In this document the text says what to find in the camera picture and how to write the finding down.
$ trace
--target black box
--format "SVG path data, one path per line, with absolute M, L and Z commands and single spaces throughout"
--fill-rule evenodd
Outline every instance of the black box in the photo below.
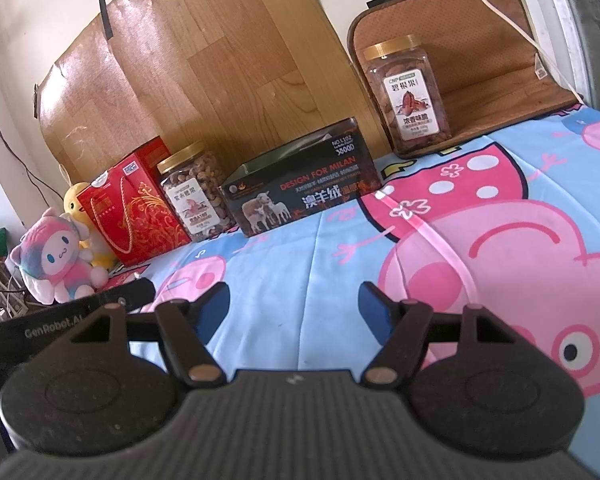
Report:
M 242 164 L 221 186 L 247 237 L 378 190 L 355 119 L 292 140 Z

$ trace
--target cardboard box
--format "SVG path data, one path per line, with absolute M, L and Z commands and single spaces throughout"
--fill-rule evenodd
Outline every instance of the cardboard box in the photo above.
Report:
M 241 165 L 221 191 L 247 237 L 381 186 L 355 119 L 332 124 Z
M 144 143 L 78 195 L 80 204 L 127 267 L 191 240 L 156 184 L 156 165 L 170 156 L 160 137 Z

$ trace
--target pink and blue plush toy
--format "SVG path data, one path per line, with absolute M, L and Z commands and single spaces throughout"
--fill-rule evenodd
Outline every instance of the pink and blue plush toy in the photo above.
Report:
M 86 225 L 49 208 L 13 248 L 10 258 L 40 303 L 77 300 L 109 281 L 107 269 L 91 267 L 93 253 L 80 249 L 80 241 L 87 238 Z

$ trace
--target bed sheet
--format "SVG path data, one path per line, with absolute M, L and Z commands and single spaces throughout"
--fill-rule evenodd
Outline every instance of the bed sheet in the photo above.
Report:
M 155 258 L 138 269 L 156 285 L 155 304 L 227 282 L 230 310 L 208 348 L 229 377 L 239 368 L 359 377 L 379 349 L 358 312 L 360 283 L 444 312 L 478 301 L 580 383 L 586 415 L 571 452 L 600 474 L 600 112 L 576 105 L 376 165 L 381 194 Z M 453 249 L 464 273 L 418 225 Z M 161 363 L 156 345 L 133 351 Z

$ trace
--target jar of nuts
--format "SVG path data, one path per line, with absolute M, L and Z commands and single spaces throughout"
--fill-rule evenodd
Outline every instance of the jar of nuts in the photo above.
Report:
M 160 185 L 194 242 L 218 236 L 235 225 L 218 186 L 224 174 L 213 152 L 194 142 L 158 164 Z
M 416 36 L 378 43 L 363 54 L 396 155 L 408 156 L 452 137 L 429 58 Z

